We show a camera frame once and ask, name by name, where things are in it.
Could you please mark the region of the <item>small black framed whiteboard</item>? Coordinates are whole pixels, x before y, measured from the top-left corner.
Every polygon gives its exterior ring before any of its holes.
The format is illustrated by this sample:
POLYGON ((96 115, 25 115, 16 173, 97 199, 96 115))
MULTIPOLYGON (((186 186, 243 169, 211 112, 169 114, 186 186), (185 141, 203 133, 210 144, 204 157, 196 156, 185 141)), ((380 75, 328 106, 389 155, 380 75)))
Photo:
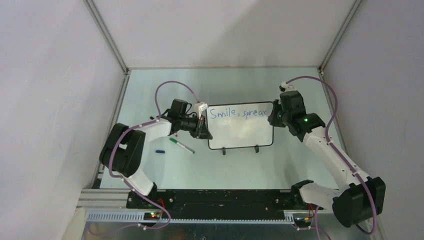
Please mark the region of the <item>small black framed whiteboard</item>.
POLYGON ((211 150, 267 147, 274 143, 274 127, 268 122, 271 101, 210 105, 206 124, 211 150))

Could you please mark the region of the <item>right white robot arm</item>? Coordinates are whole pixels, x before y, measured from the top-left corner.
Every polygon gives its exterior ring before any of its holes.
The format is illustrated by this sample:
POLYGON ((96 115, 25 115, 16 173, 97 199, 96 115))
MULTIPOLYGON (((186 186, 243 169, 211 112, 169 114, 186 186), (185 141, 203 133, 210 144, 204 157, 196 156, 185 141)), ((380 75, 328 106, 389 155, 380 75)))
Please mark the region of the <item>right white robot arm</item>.
POLYGON ((380 177, 370 177, 349 156, 339 150, 326 135, 326 125, 316 113, 307 113, 302 95, 287 90, 273 101, 268 117, 273 127, 288 128, 324 163, 337 189, 303 180, 291 187, 291 204, 304 209, 309 204, 331 210, 344 227, 374 219, 383 211, 386 184, 380 177))

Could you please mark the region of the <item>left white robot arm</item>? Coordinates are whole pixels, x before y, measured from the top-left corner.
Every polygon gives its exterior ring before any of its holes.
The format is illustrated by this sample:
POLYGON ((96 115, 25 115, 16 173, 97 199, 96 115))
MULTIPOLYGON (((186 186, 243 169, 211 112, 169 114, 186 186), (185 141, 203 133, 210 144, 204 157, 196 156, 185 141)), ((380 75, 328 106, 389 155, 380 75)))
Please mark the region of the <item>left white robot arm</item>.
POLYGON ((170 108, 151 121, 132 127, 116 123, 99 154, 99 162, 111 174, 117 173, 118 178, 140 193, 138 201, 145 208, 153 208, 158 202, 158 194, 152 191, 155 183, 141 167, 145 144, 178 131, 187 131, 195 139, 213 138, 207 128, 206 117, 202 114, 208 109, 208 104, 197 102, 192 113, 187 113, 187 106, 187 101, 174 99, 170 108))

